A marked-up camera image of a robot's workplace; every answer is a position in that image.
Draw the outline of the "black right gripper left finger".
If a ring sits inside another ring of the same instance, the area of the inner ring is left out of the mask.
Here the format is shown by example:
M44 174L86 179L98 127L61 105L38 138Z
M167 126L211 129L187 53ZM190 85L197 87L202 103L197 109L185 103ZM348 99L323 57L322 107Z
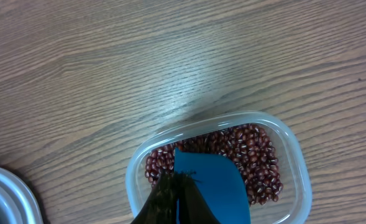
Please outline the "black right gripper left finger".
M132 224L176 224L181 174L163 174Z

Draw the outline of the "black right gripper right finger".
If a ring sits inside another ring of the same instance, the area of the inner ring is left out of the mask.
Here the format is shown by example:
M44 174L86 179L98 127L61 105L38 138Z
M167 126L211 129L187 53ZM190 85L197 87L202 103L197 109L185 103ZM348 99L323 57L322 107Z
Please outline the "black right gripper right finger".
M180 224L220 224L191 173L178 173L178 221Z

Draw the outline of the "blue plastic measuring scoop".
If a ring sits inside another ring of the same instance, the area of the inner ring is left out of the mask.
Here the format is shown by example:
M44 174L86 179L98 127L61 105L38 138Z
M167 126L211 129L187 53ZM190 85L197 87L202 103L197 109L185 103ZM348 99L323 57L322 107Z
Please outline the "blue plastic measuring scoop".
M219 154L176 151L174 169L191 173L207 205L220 223L250 223L244 181L235 164Z

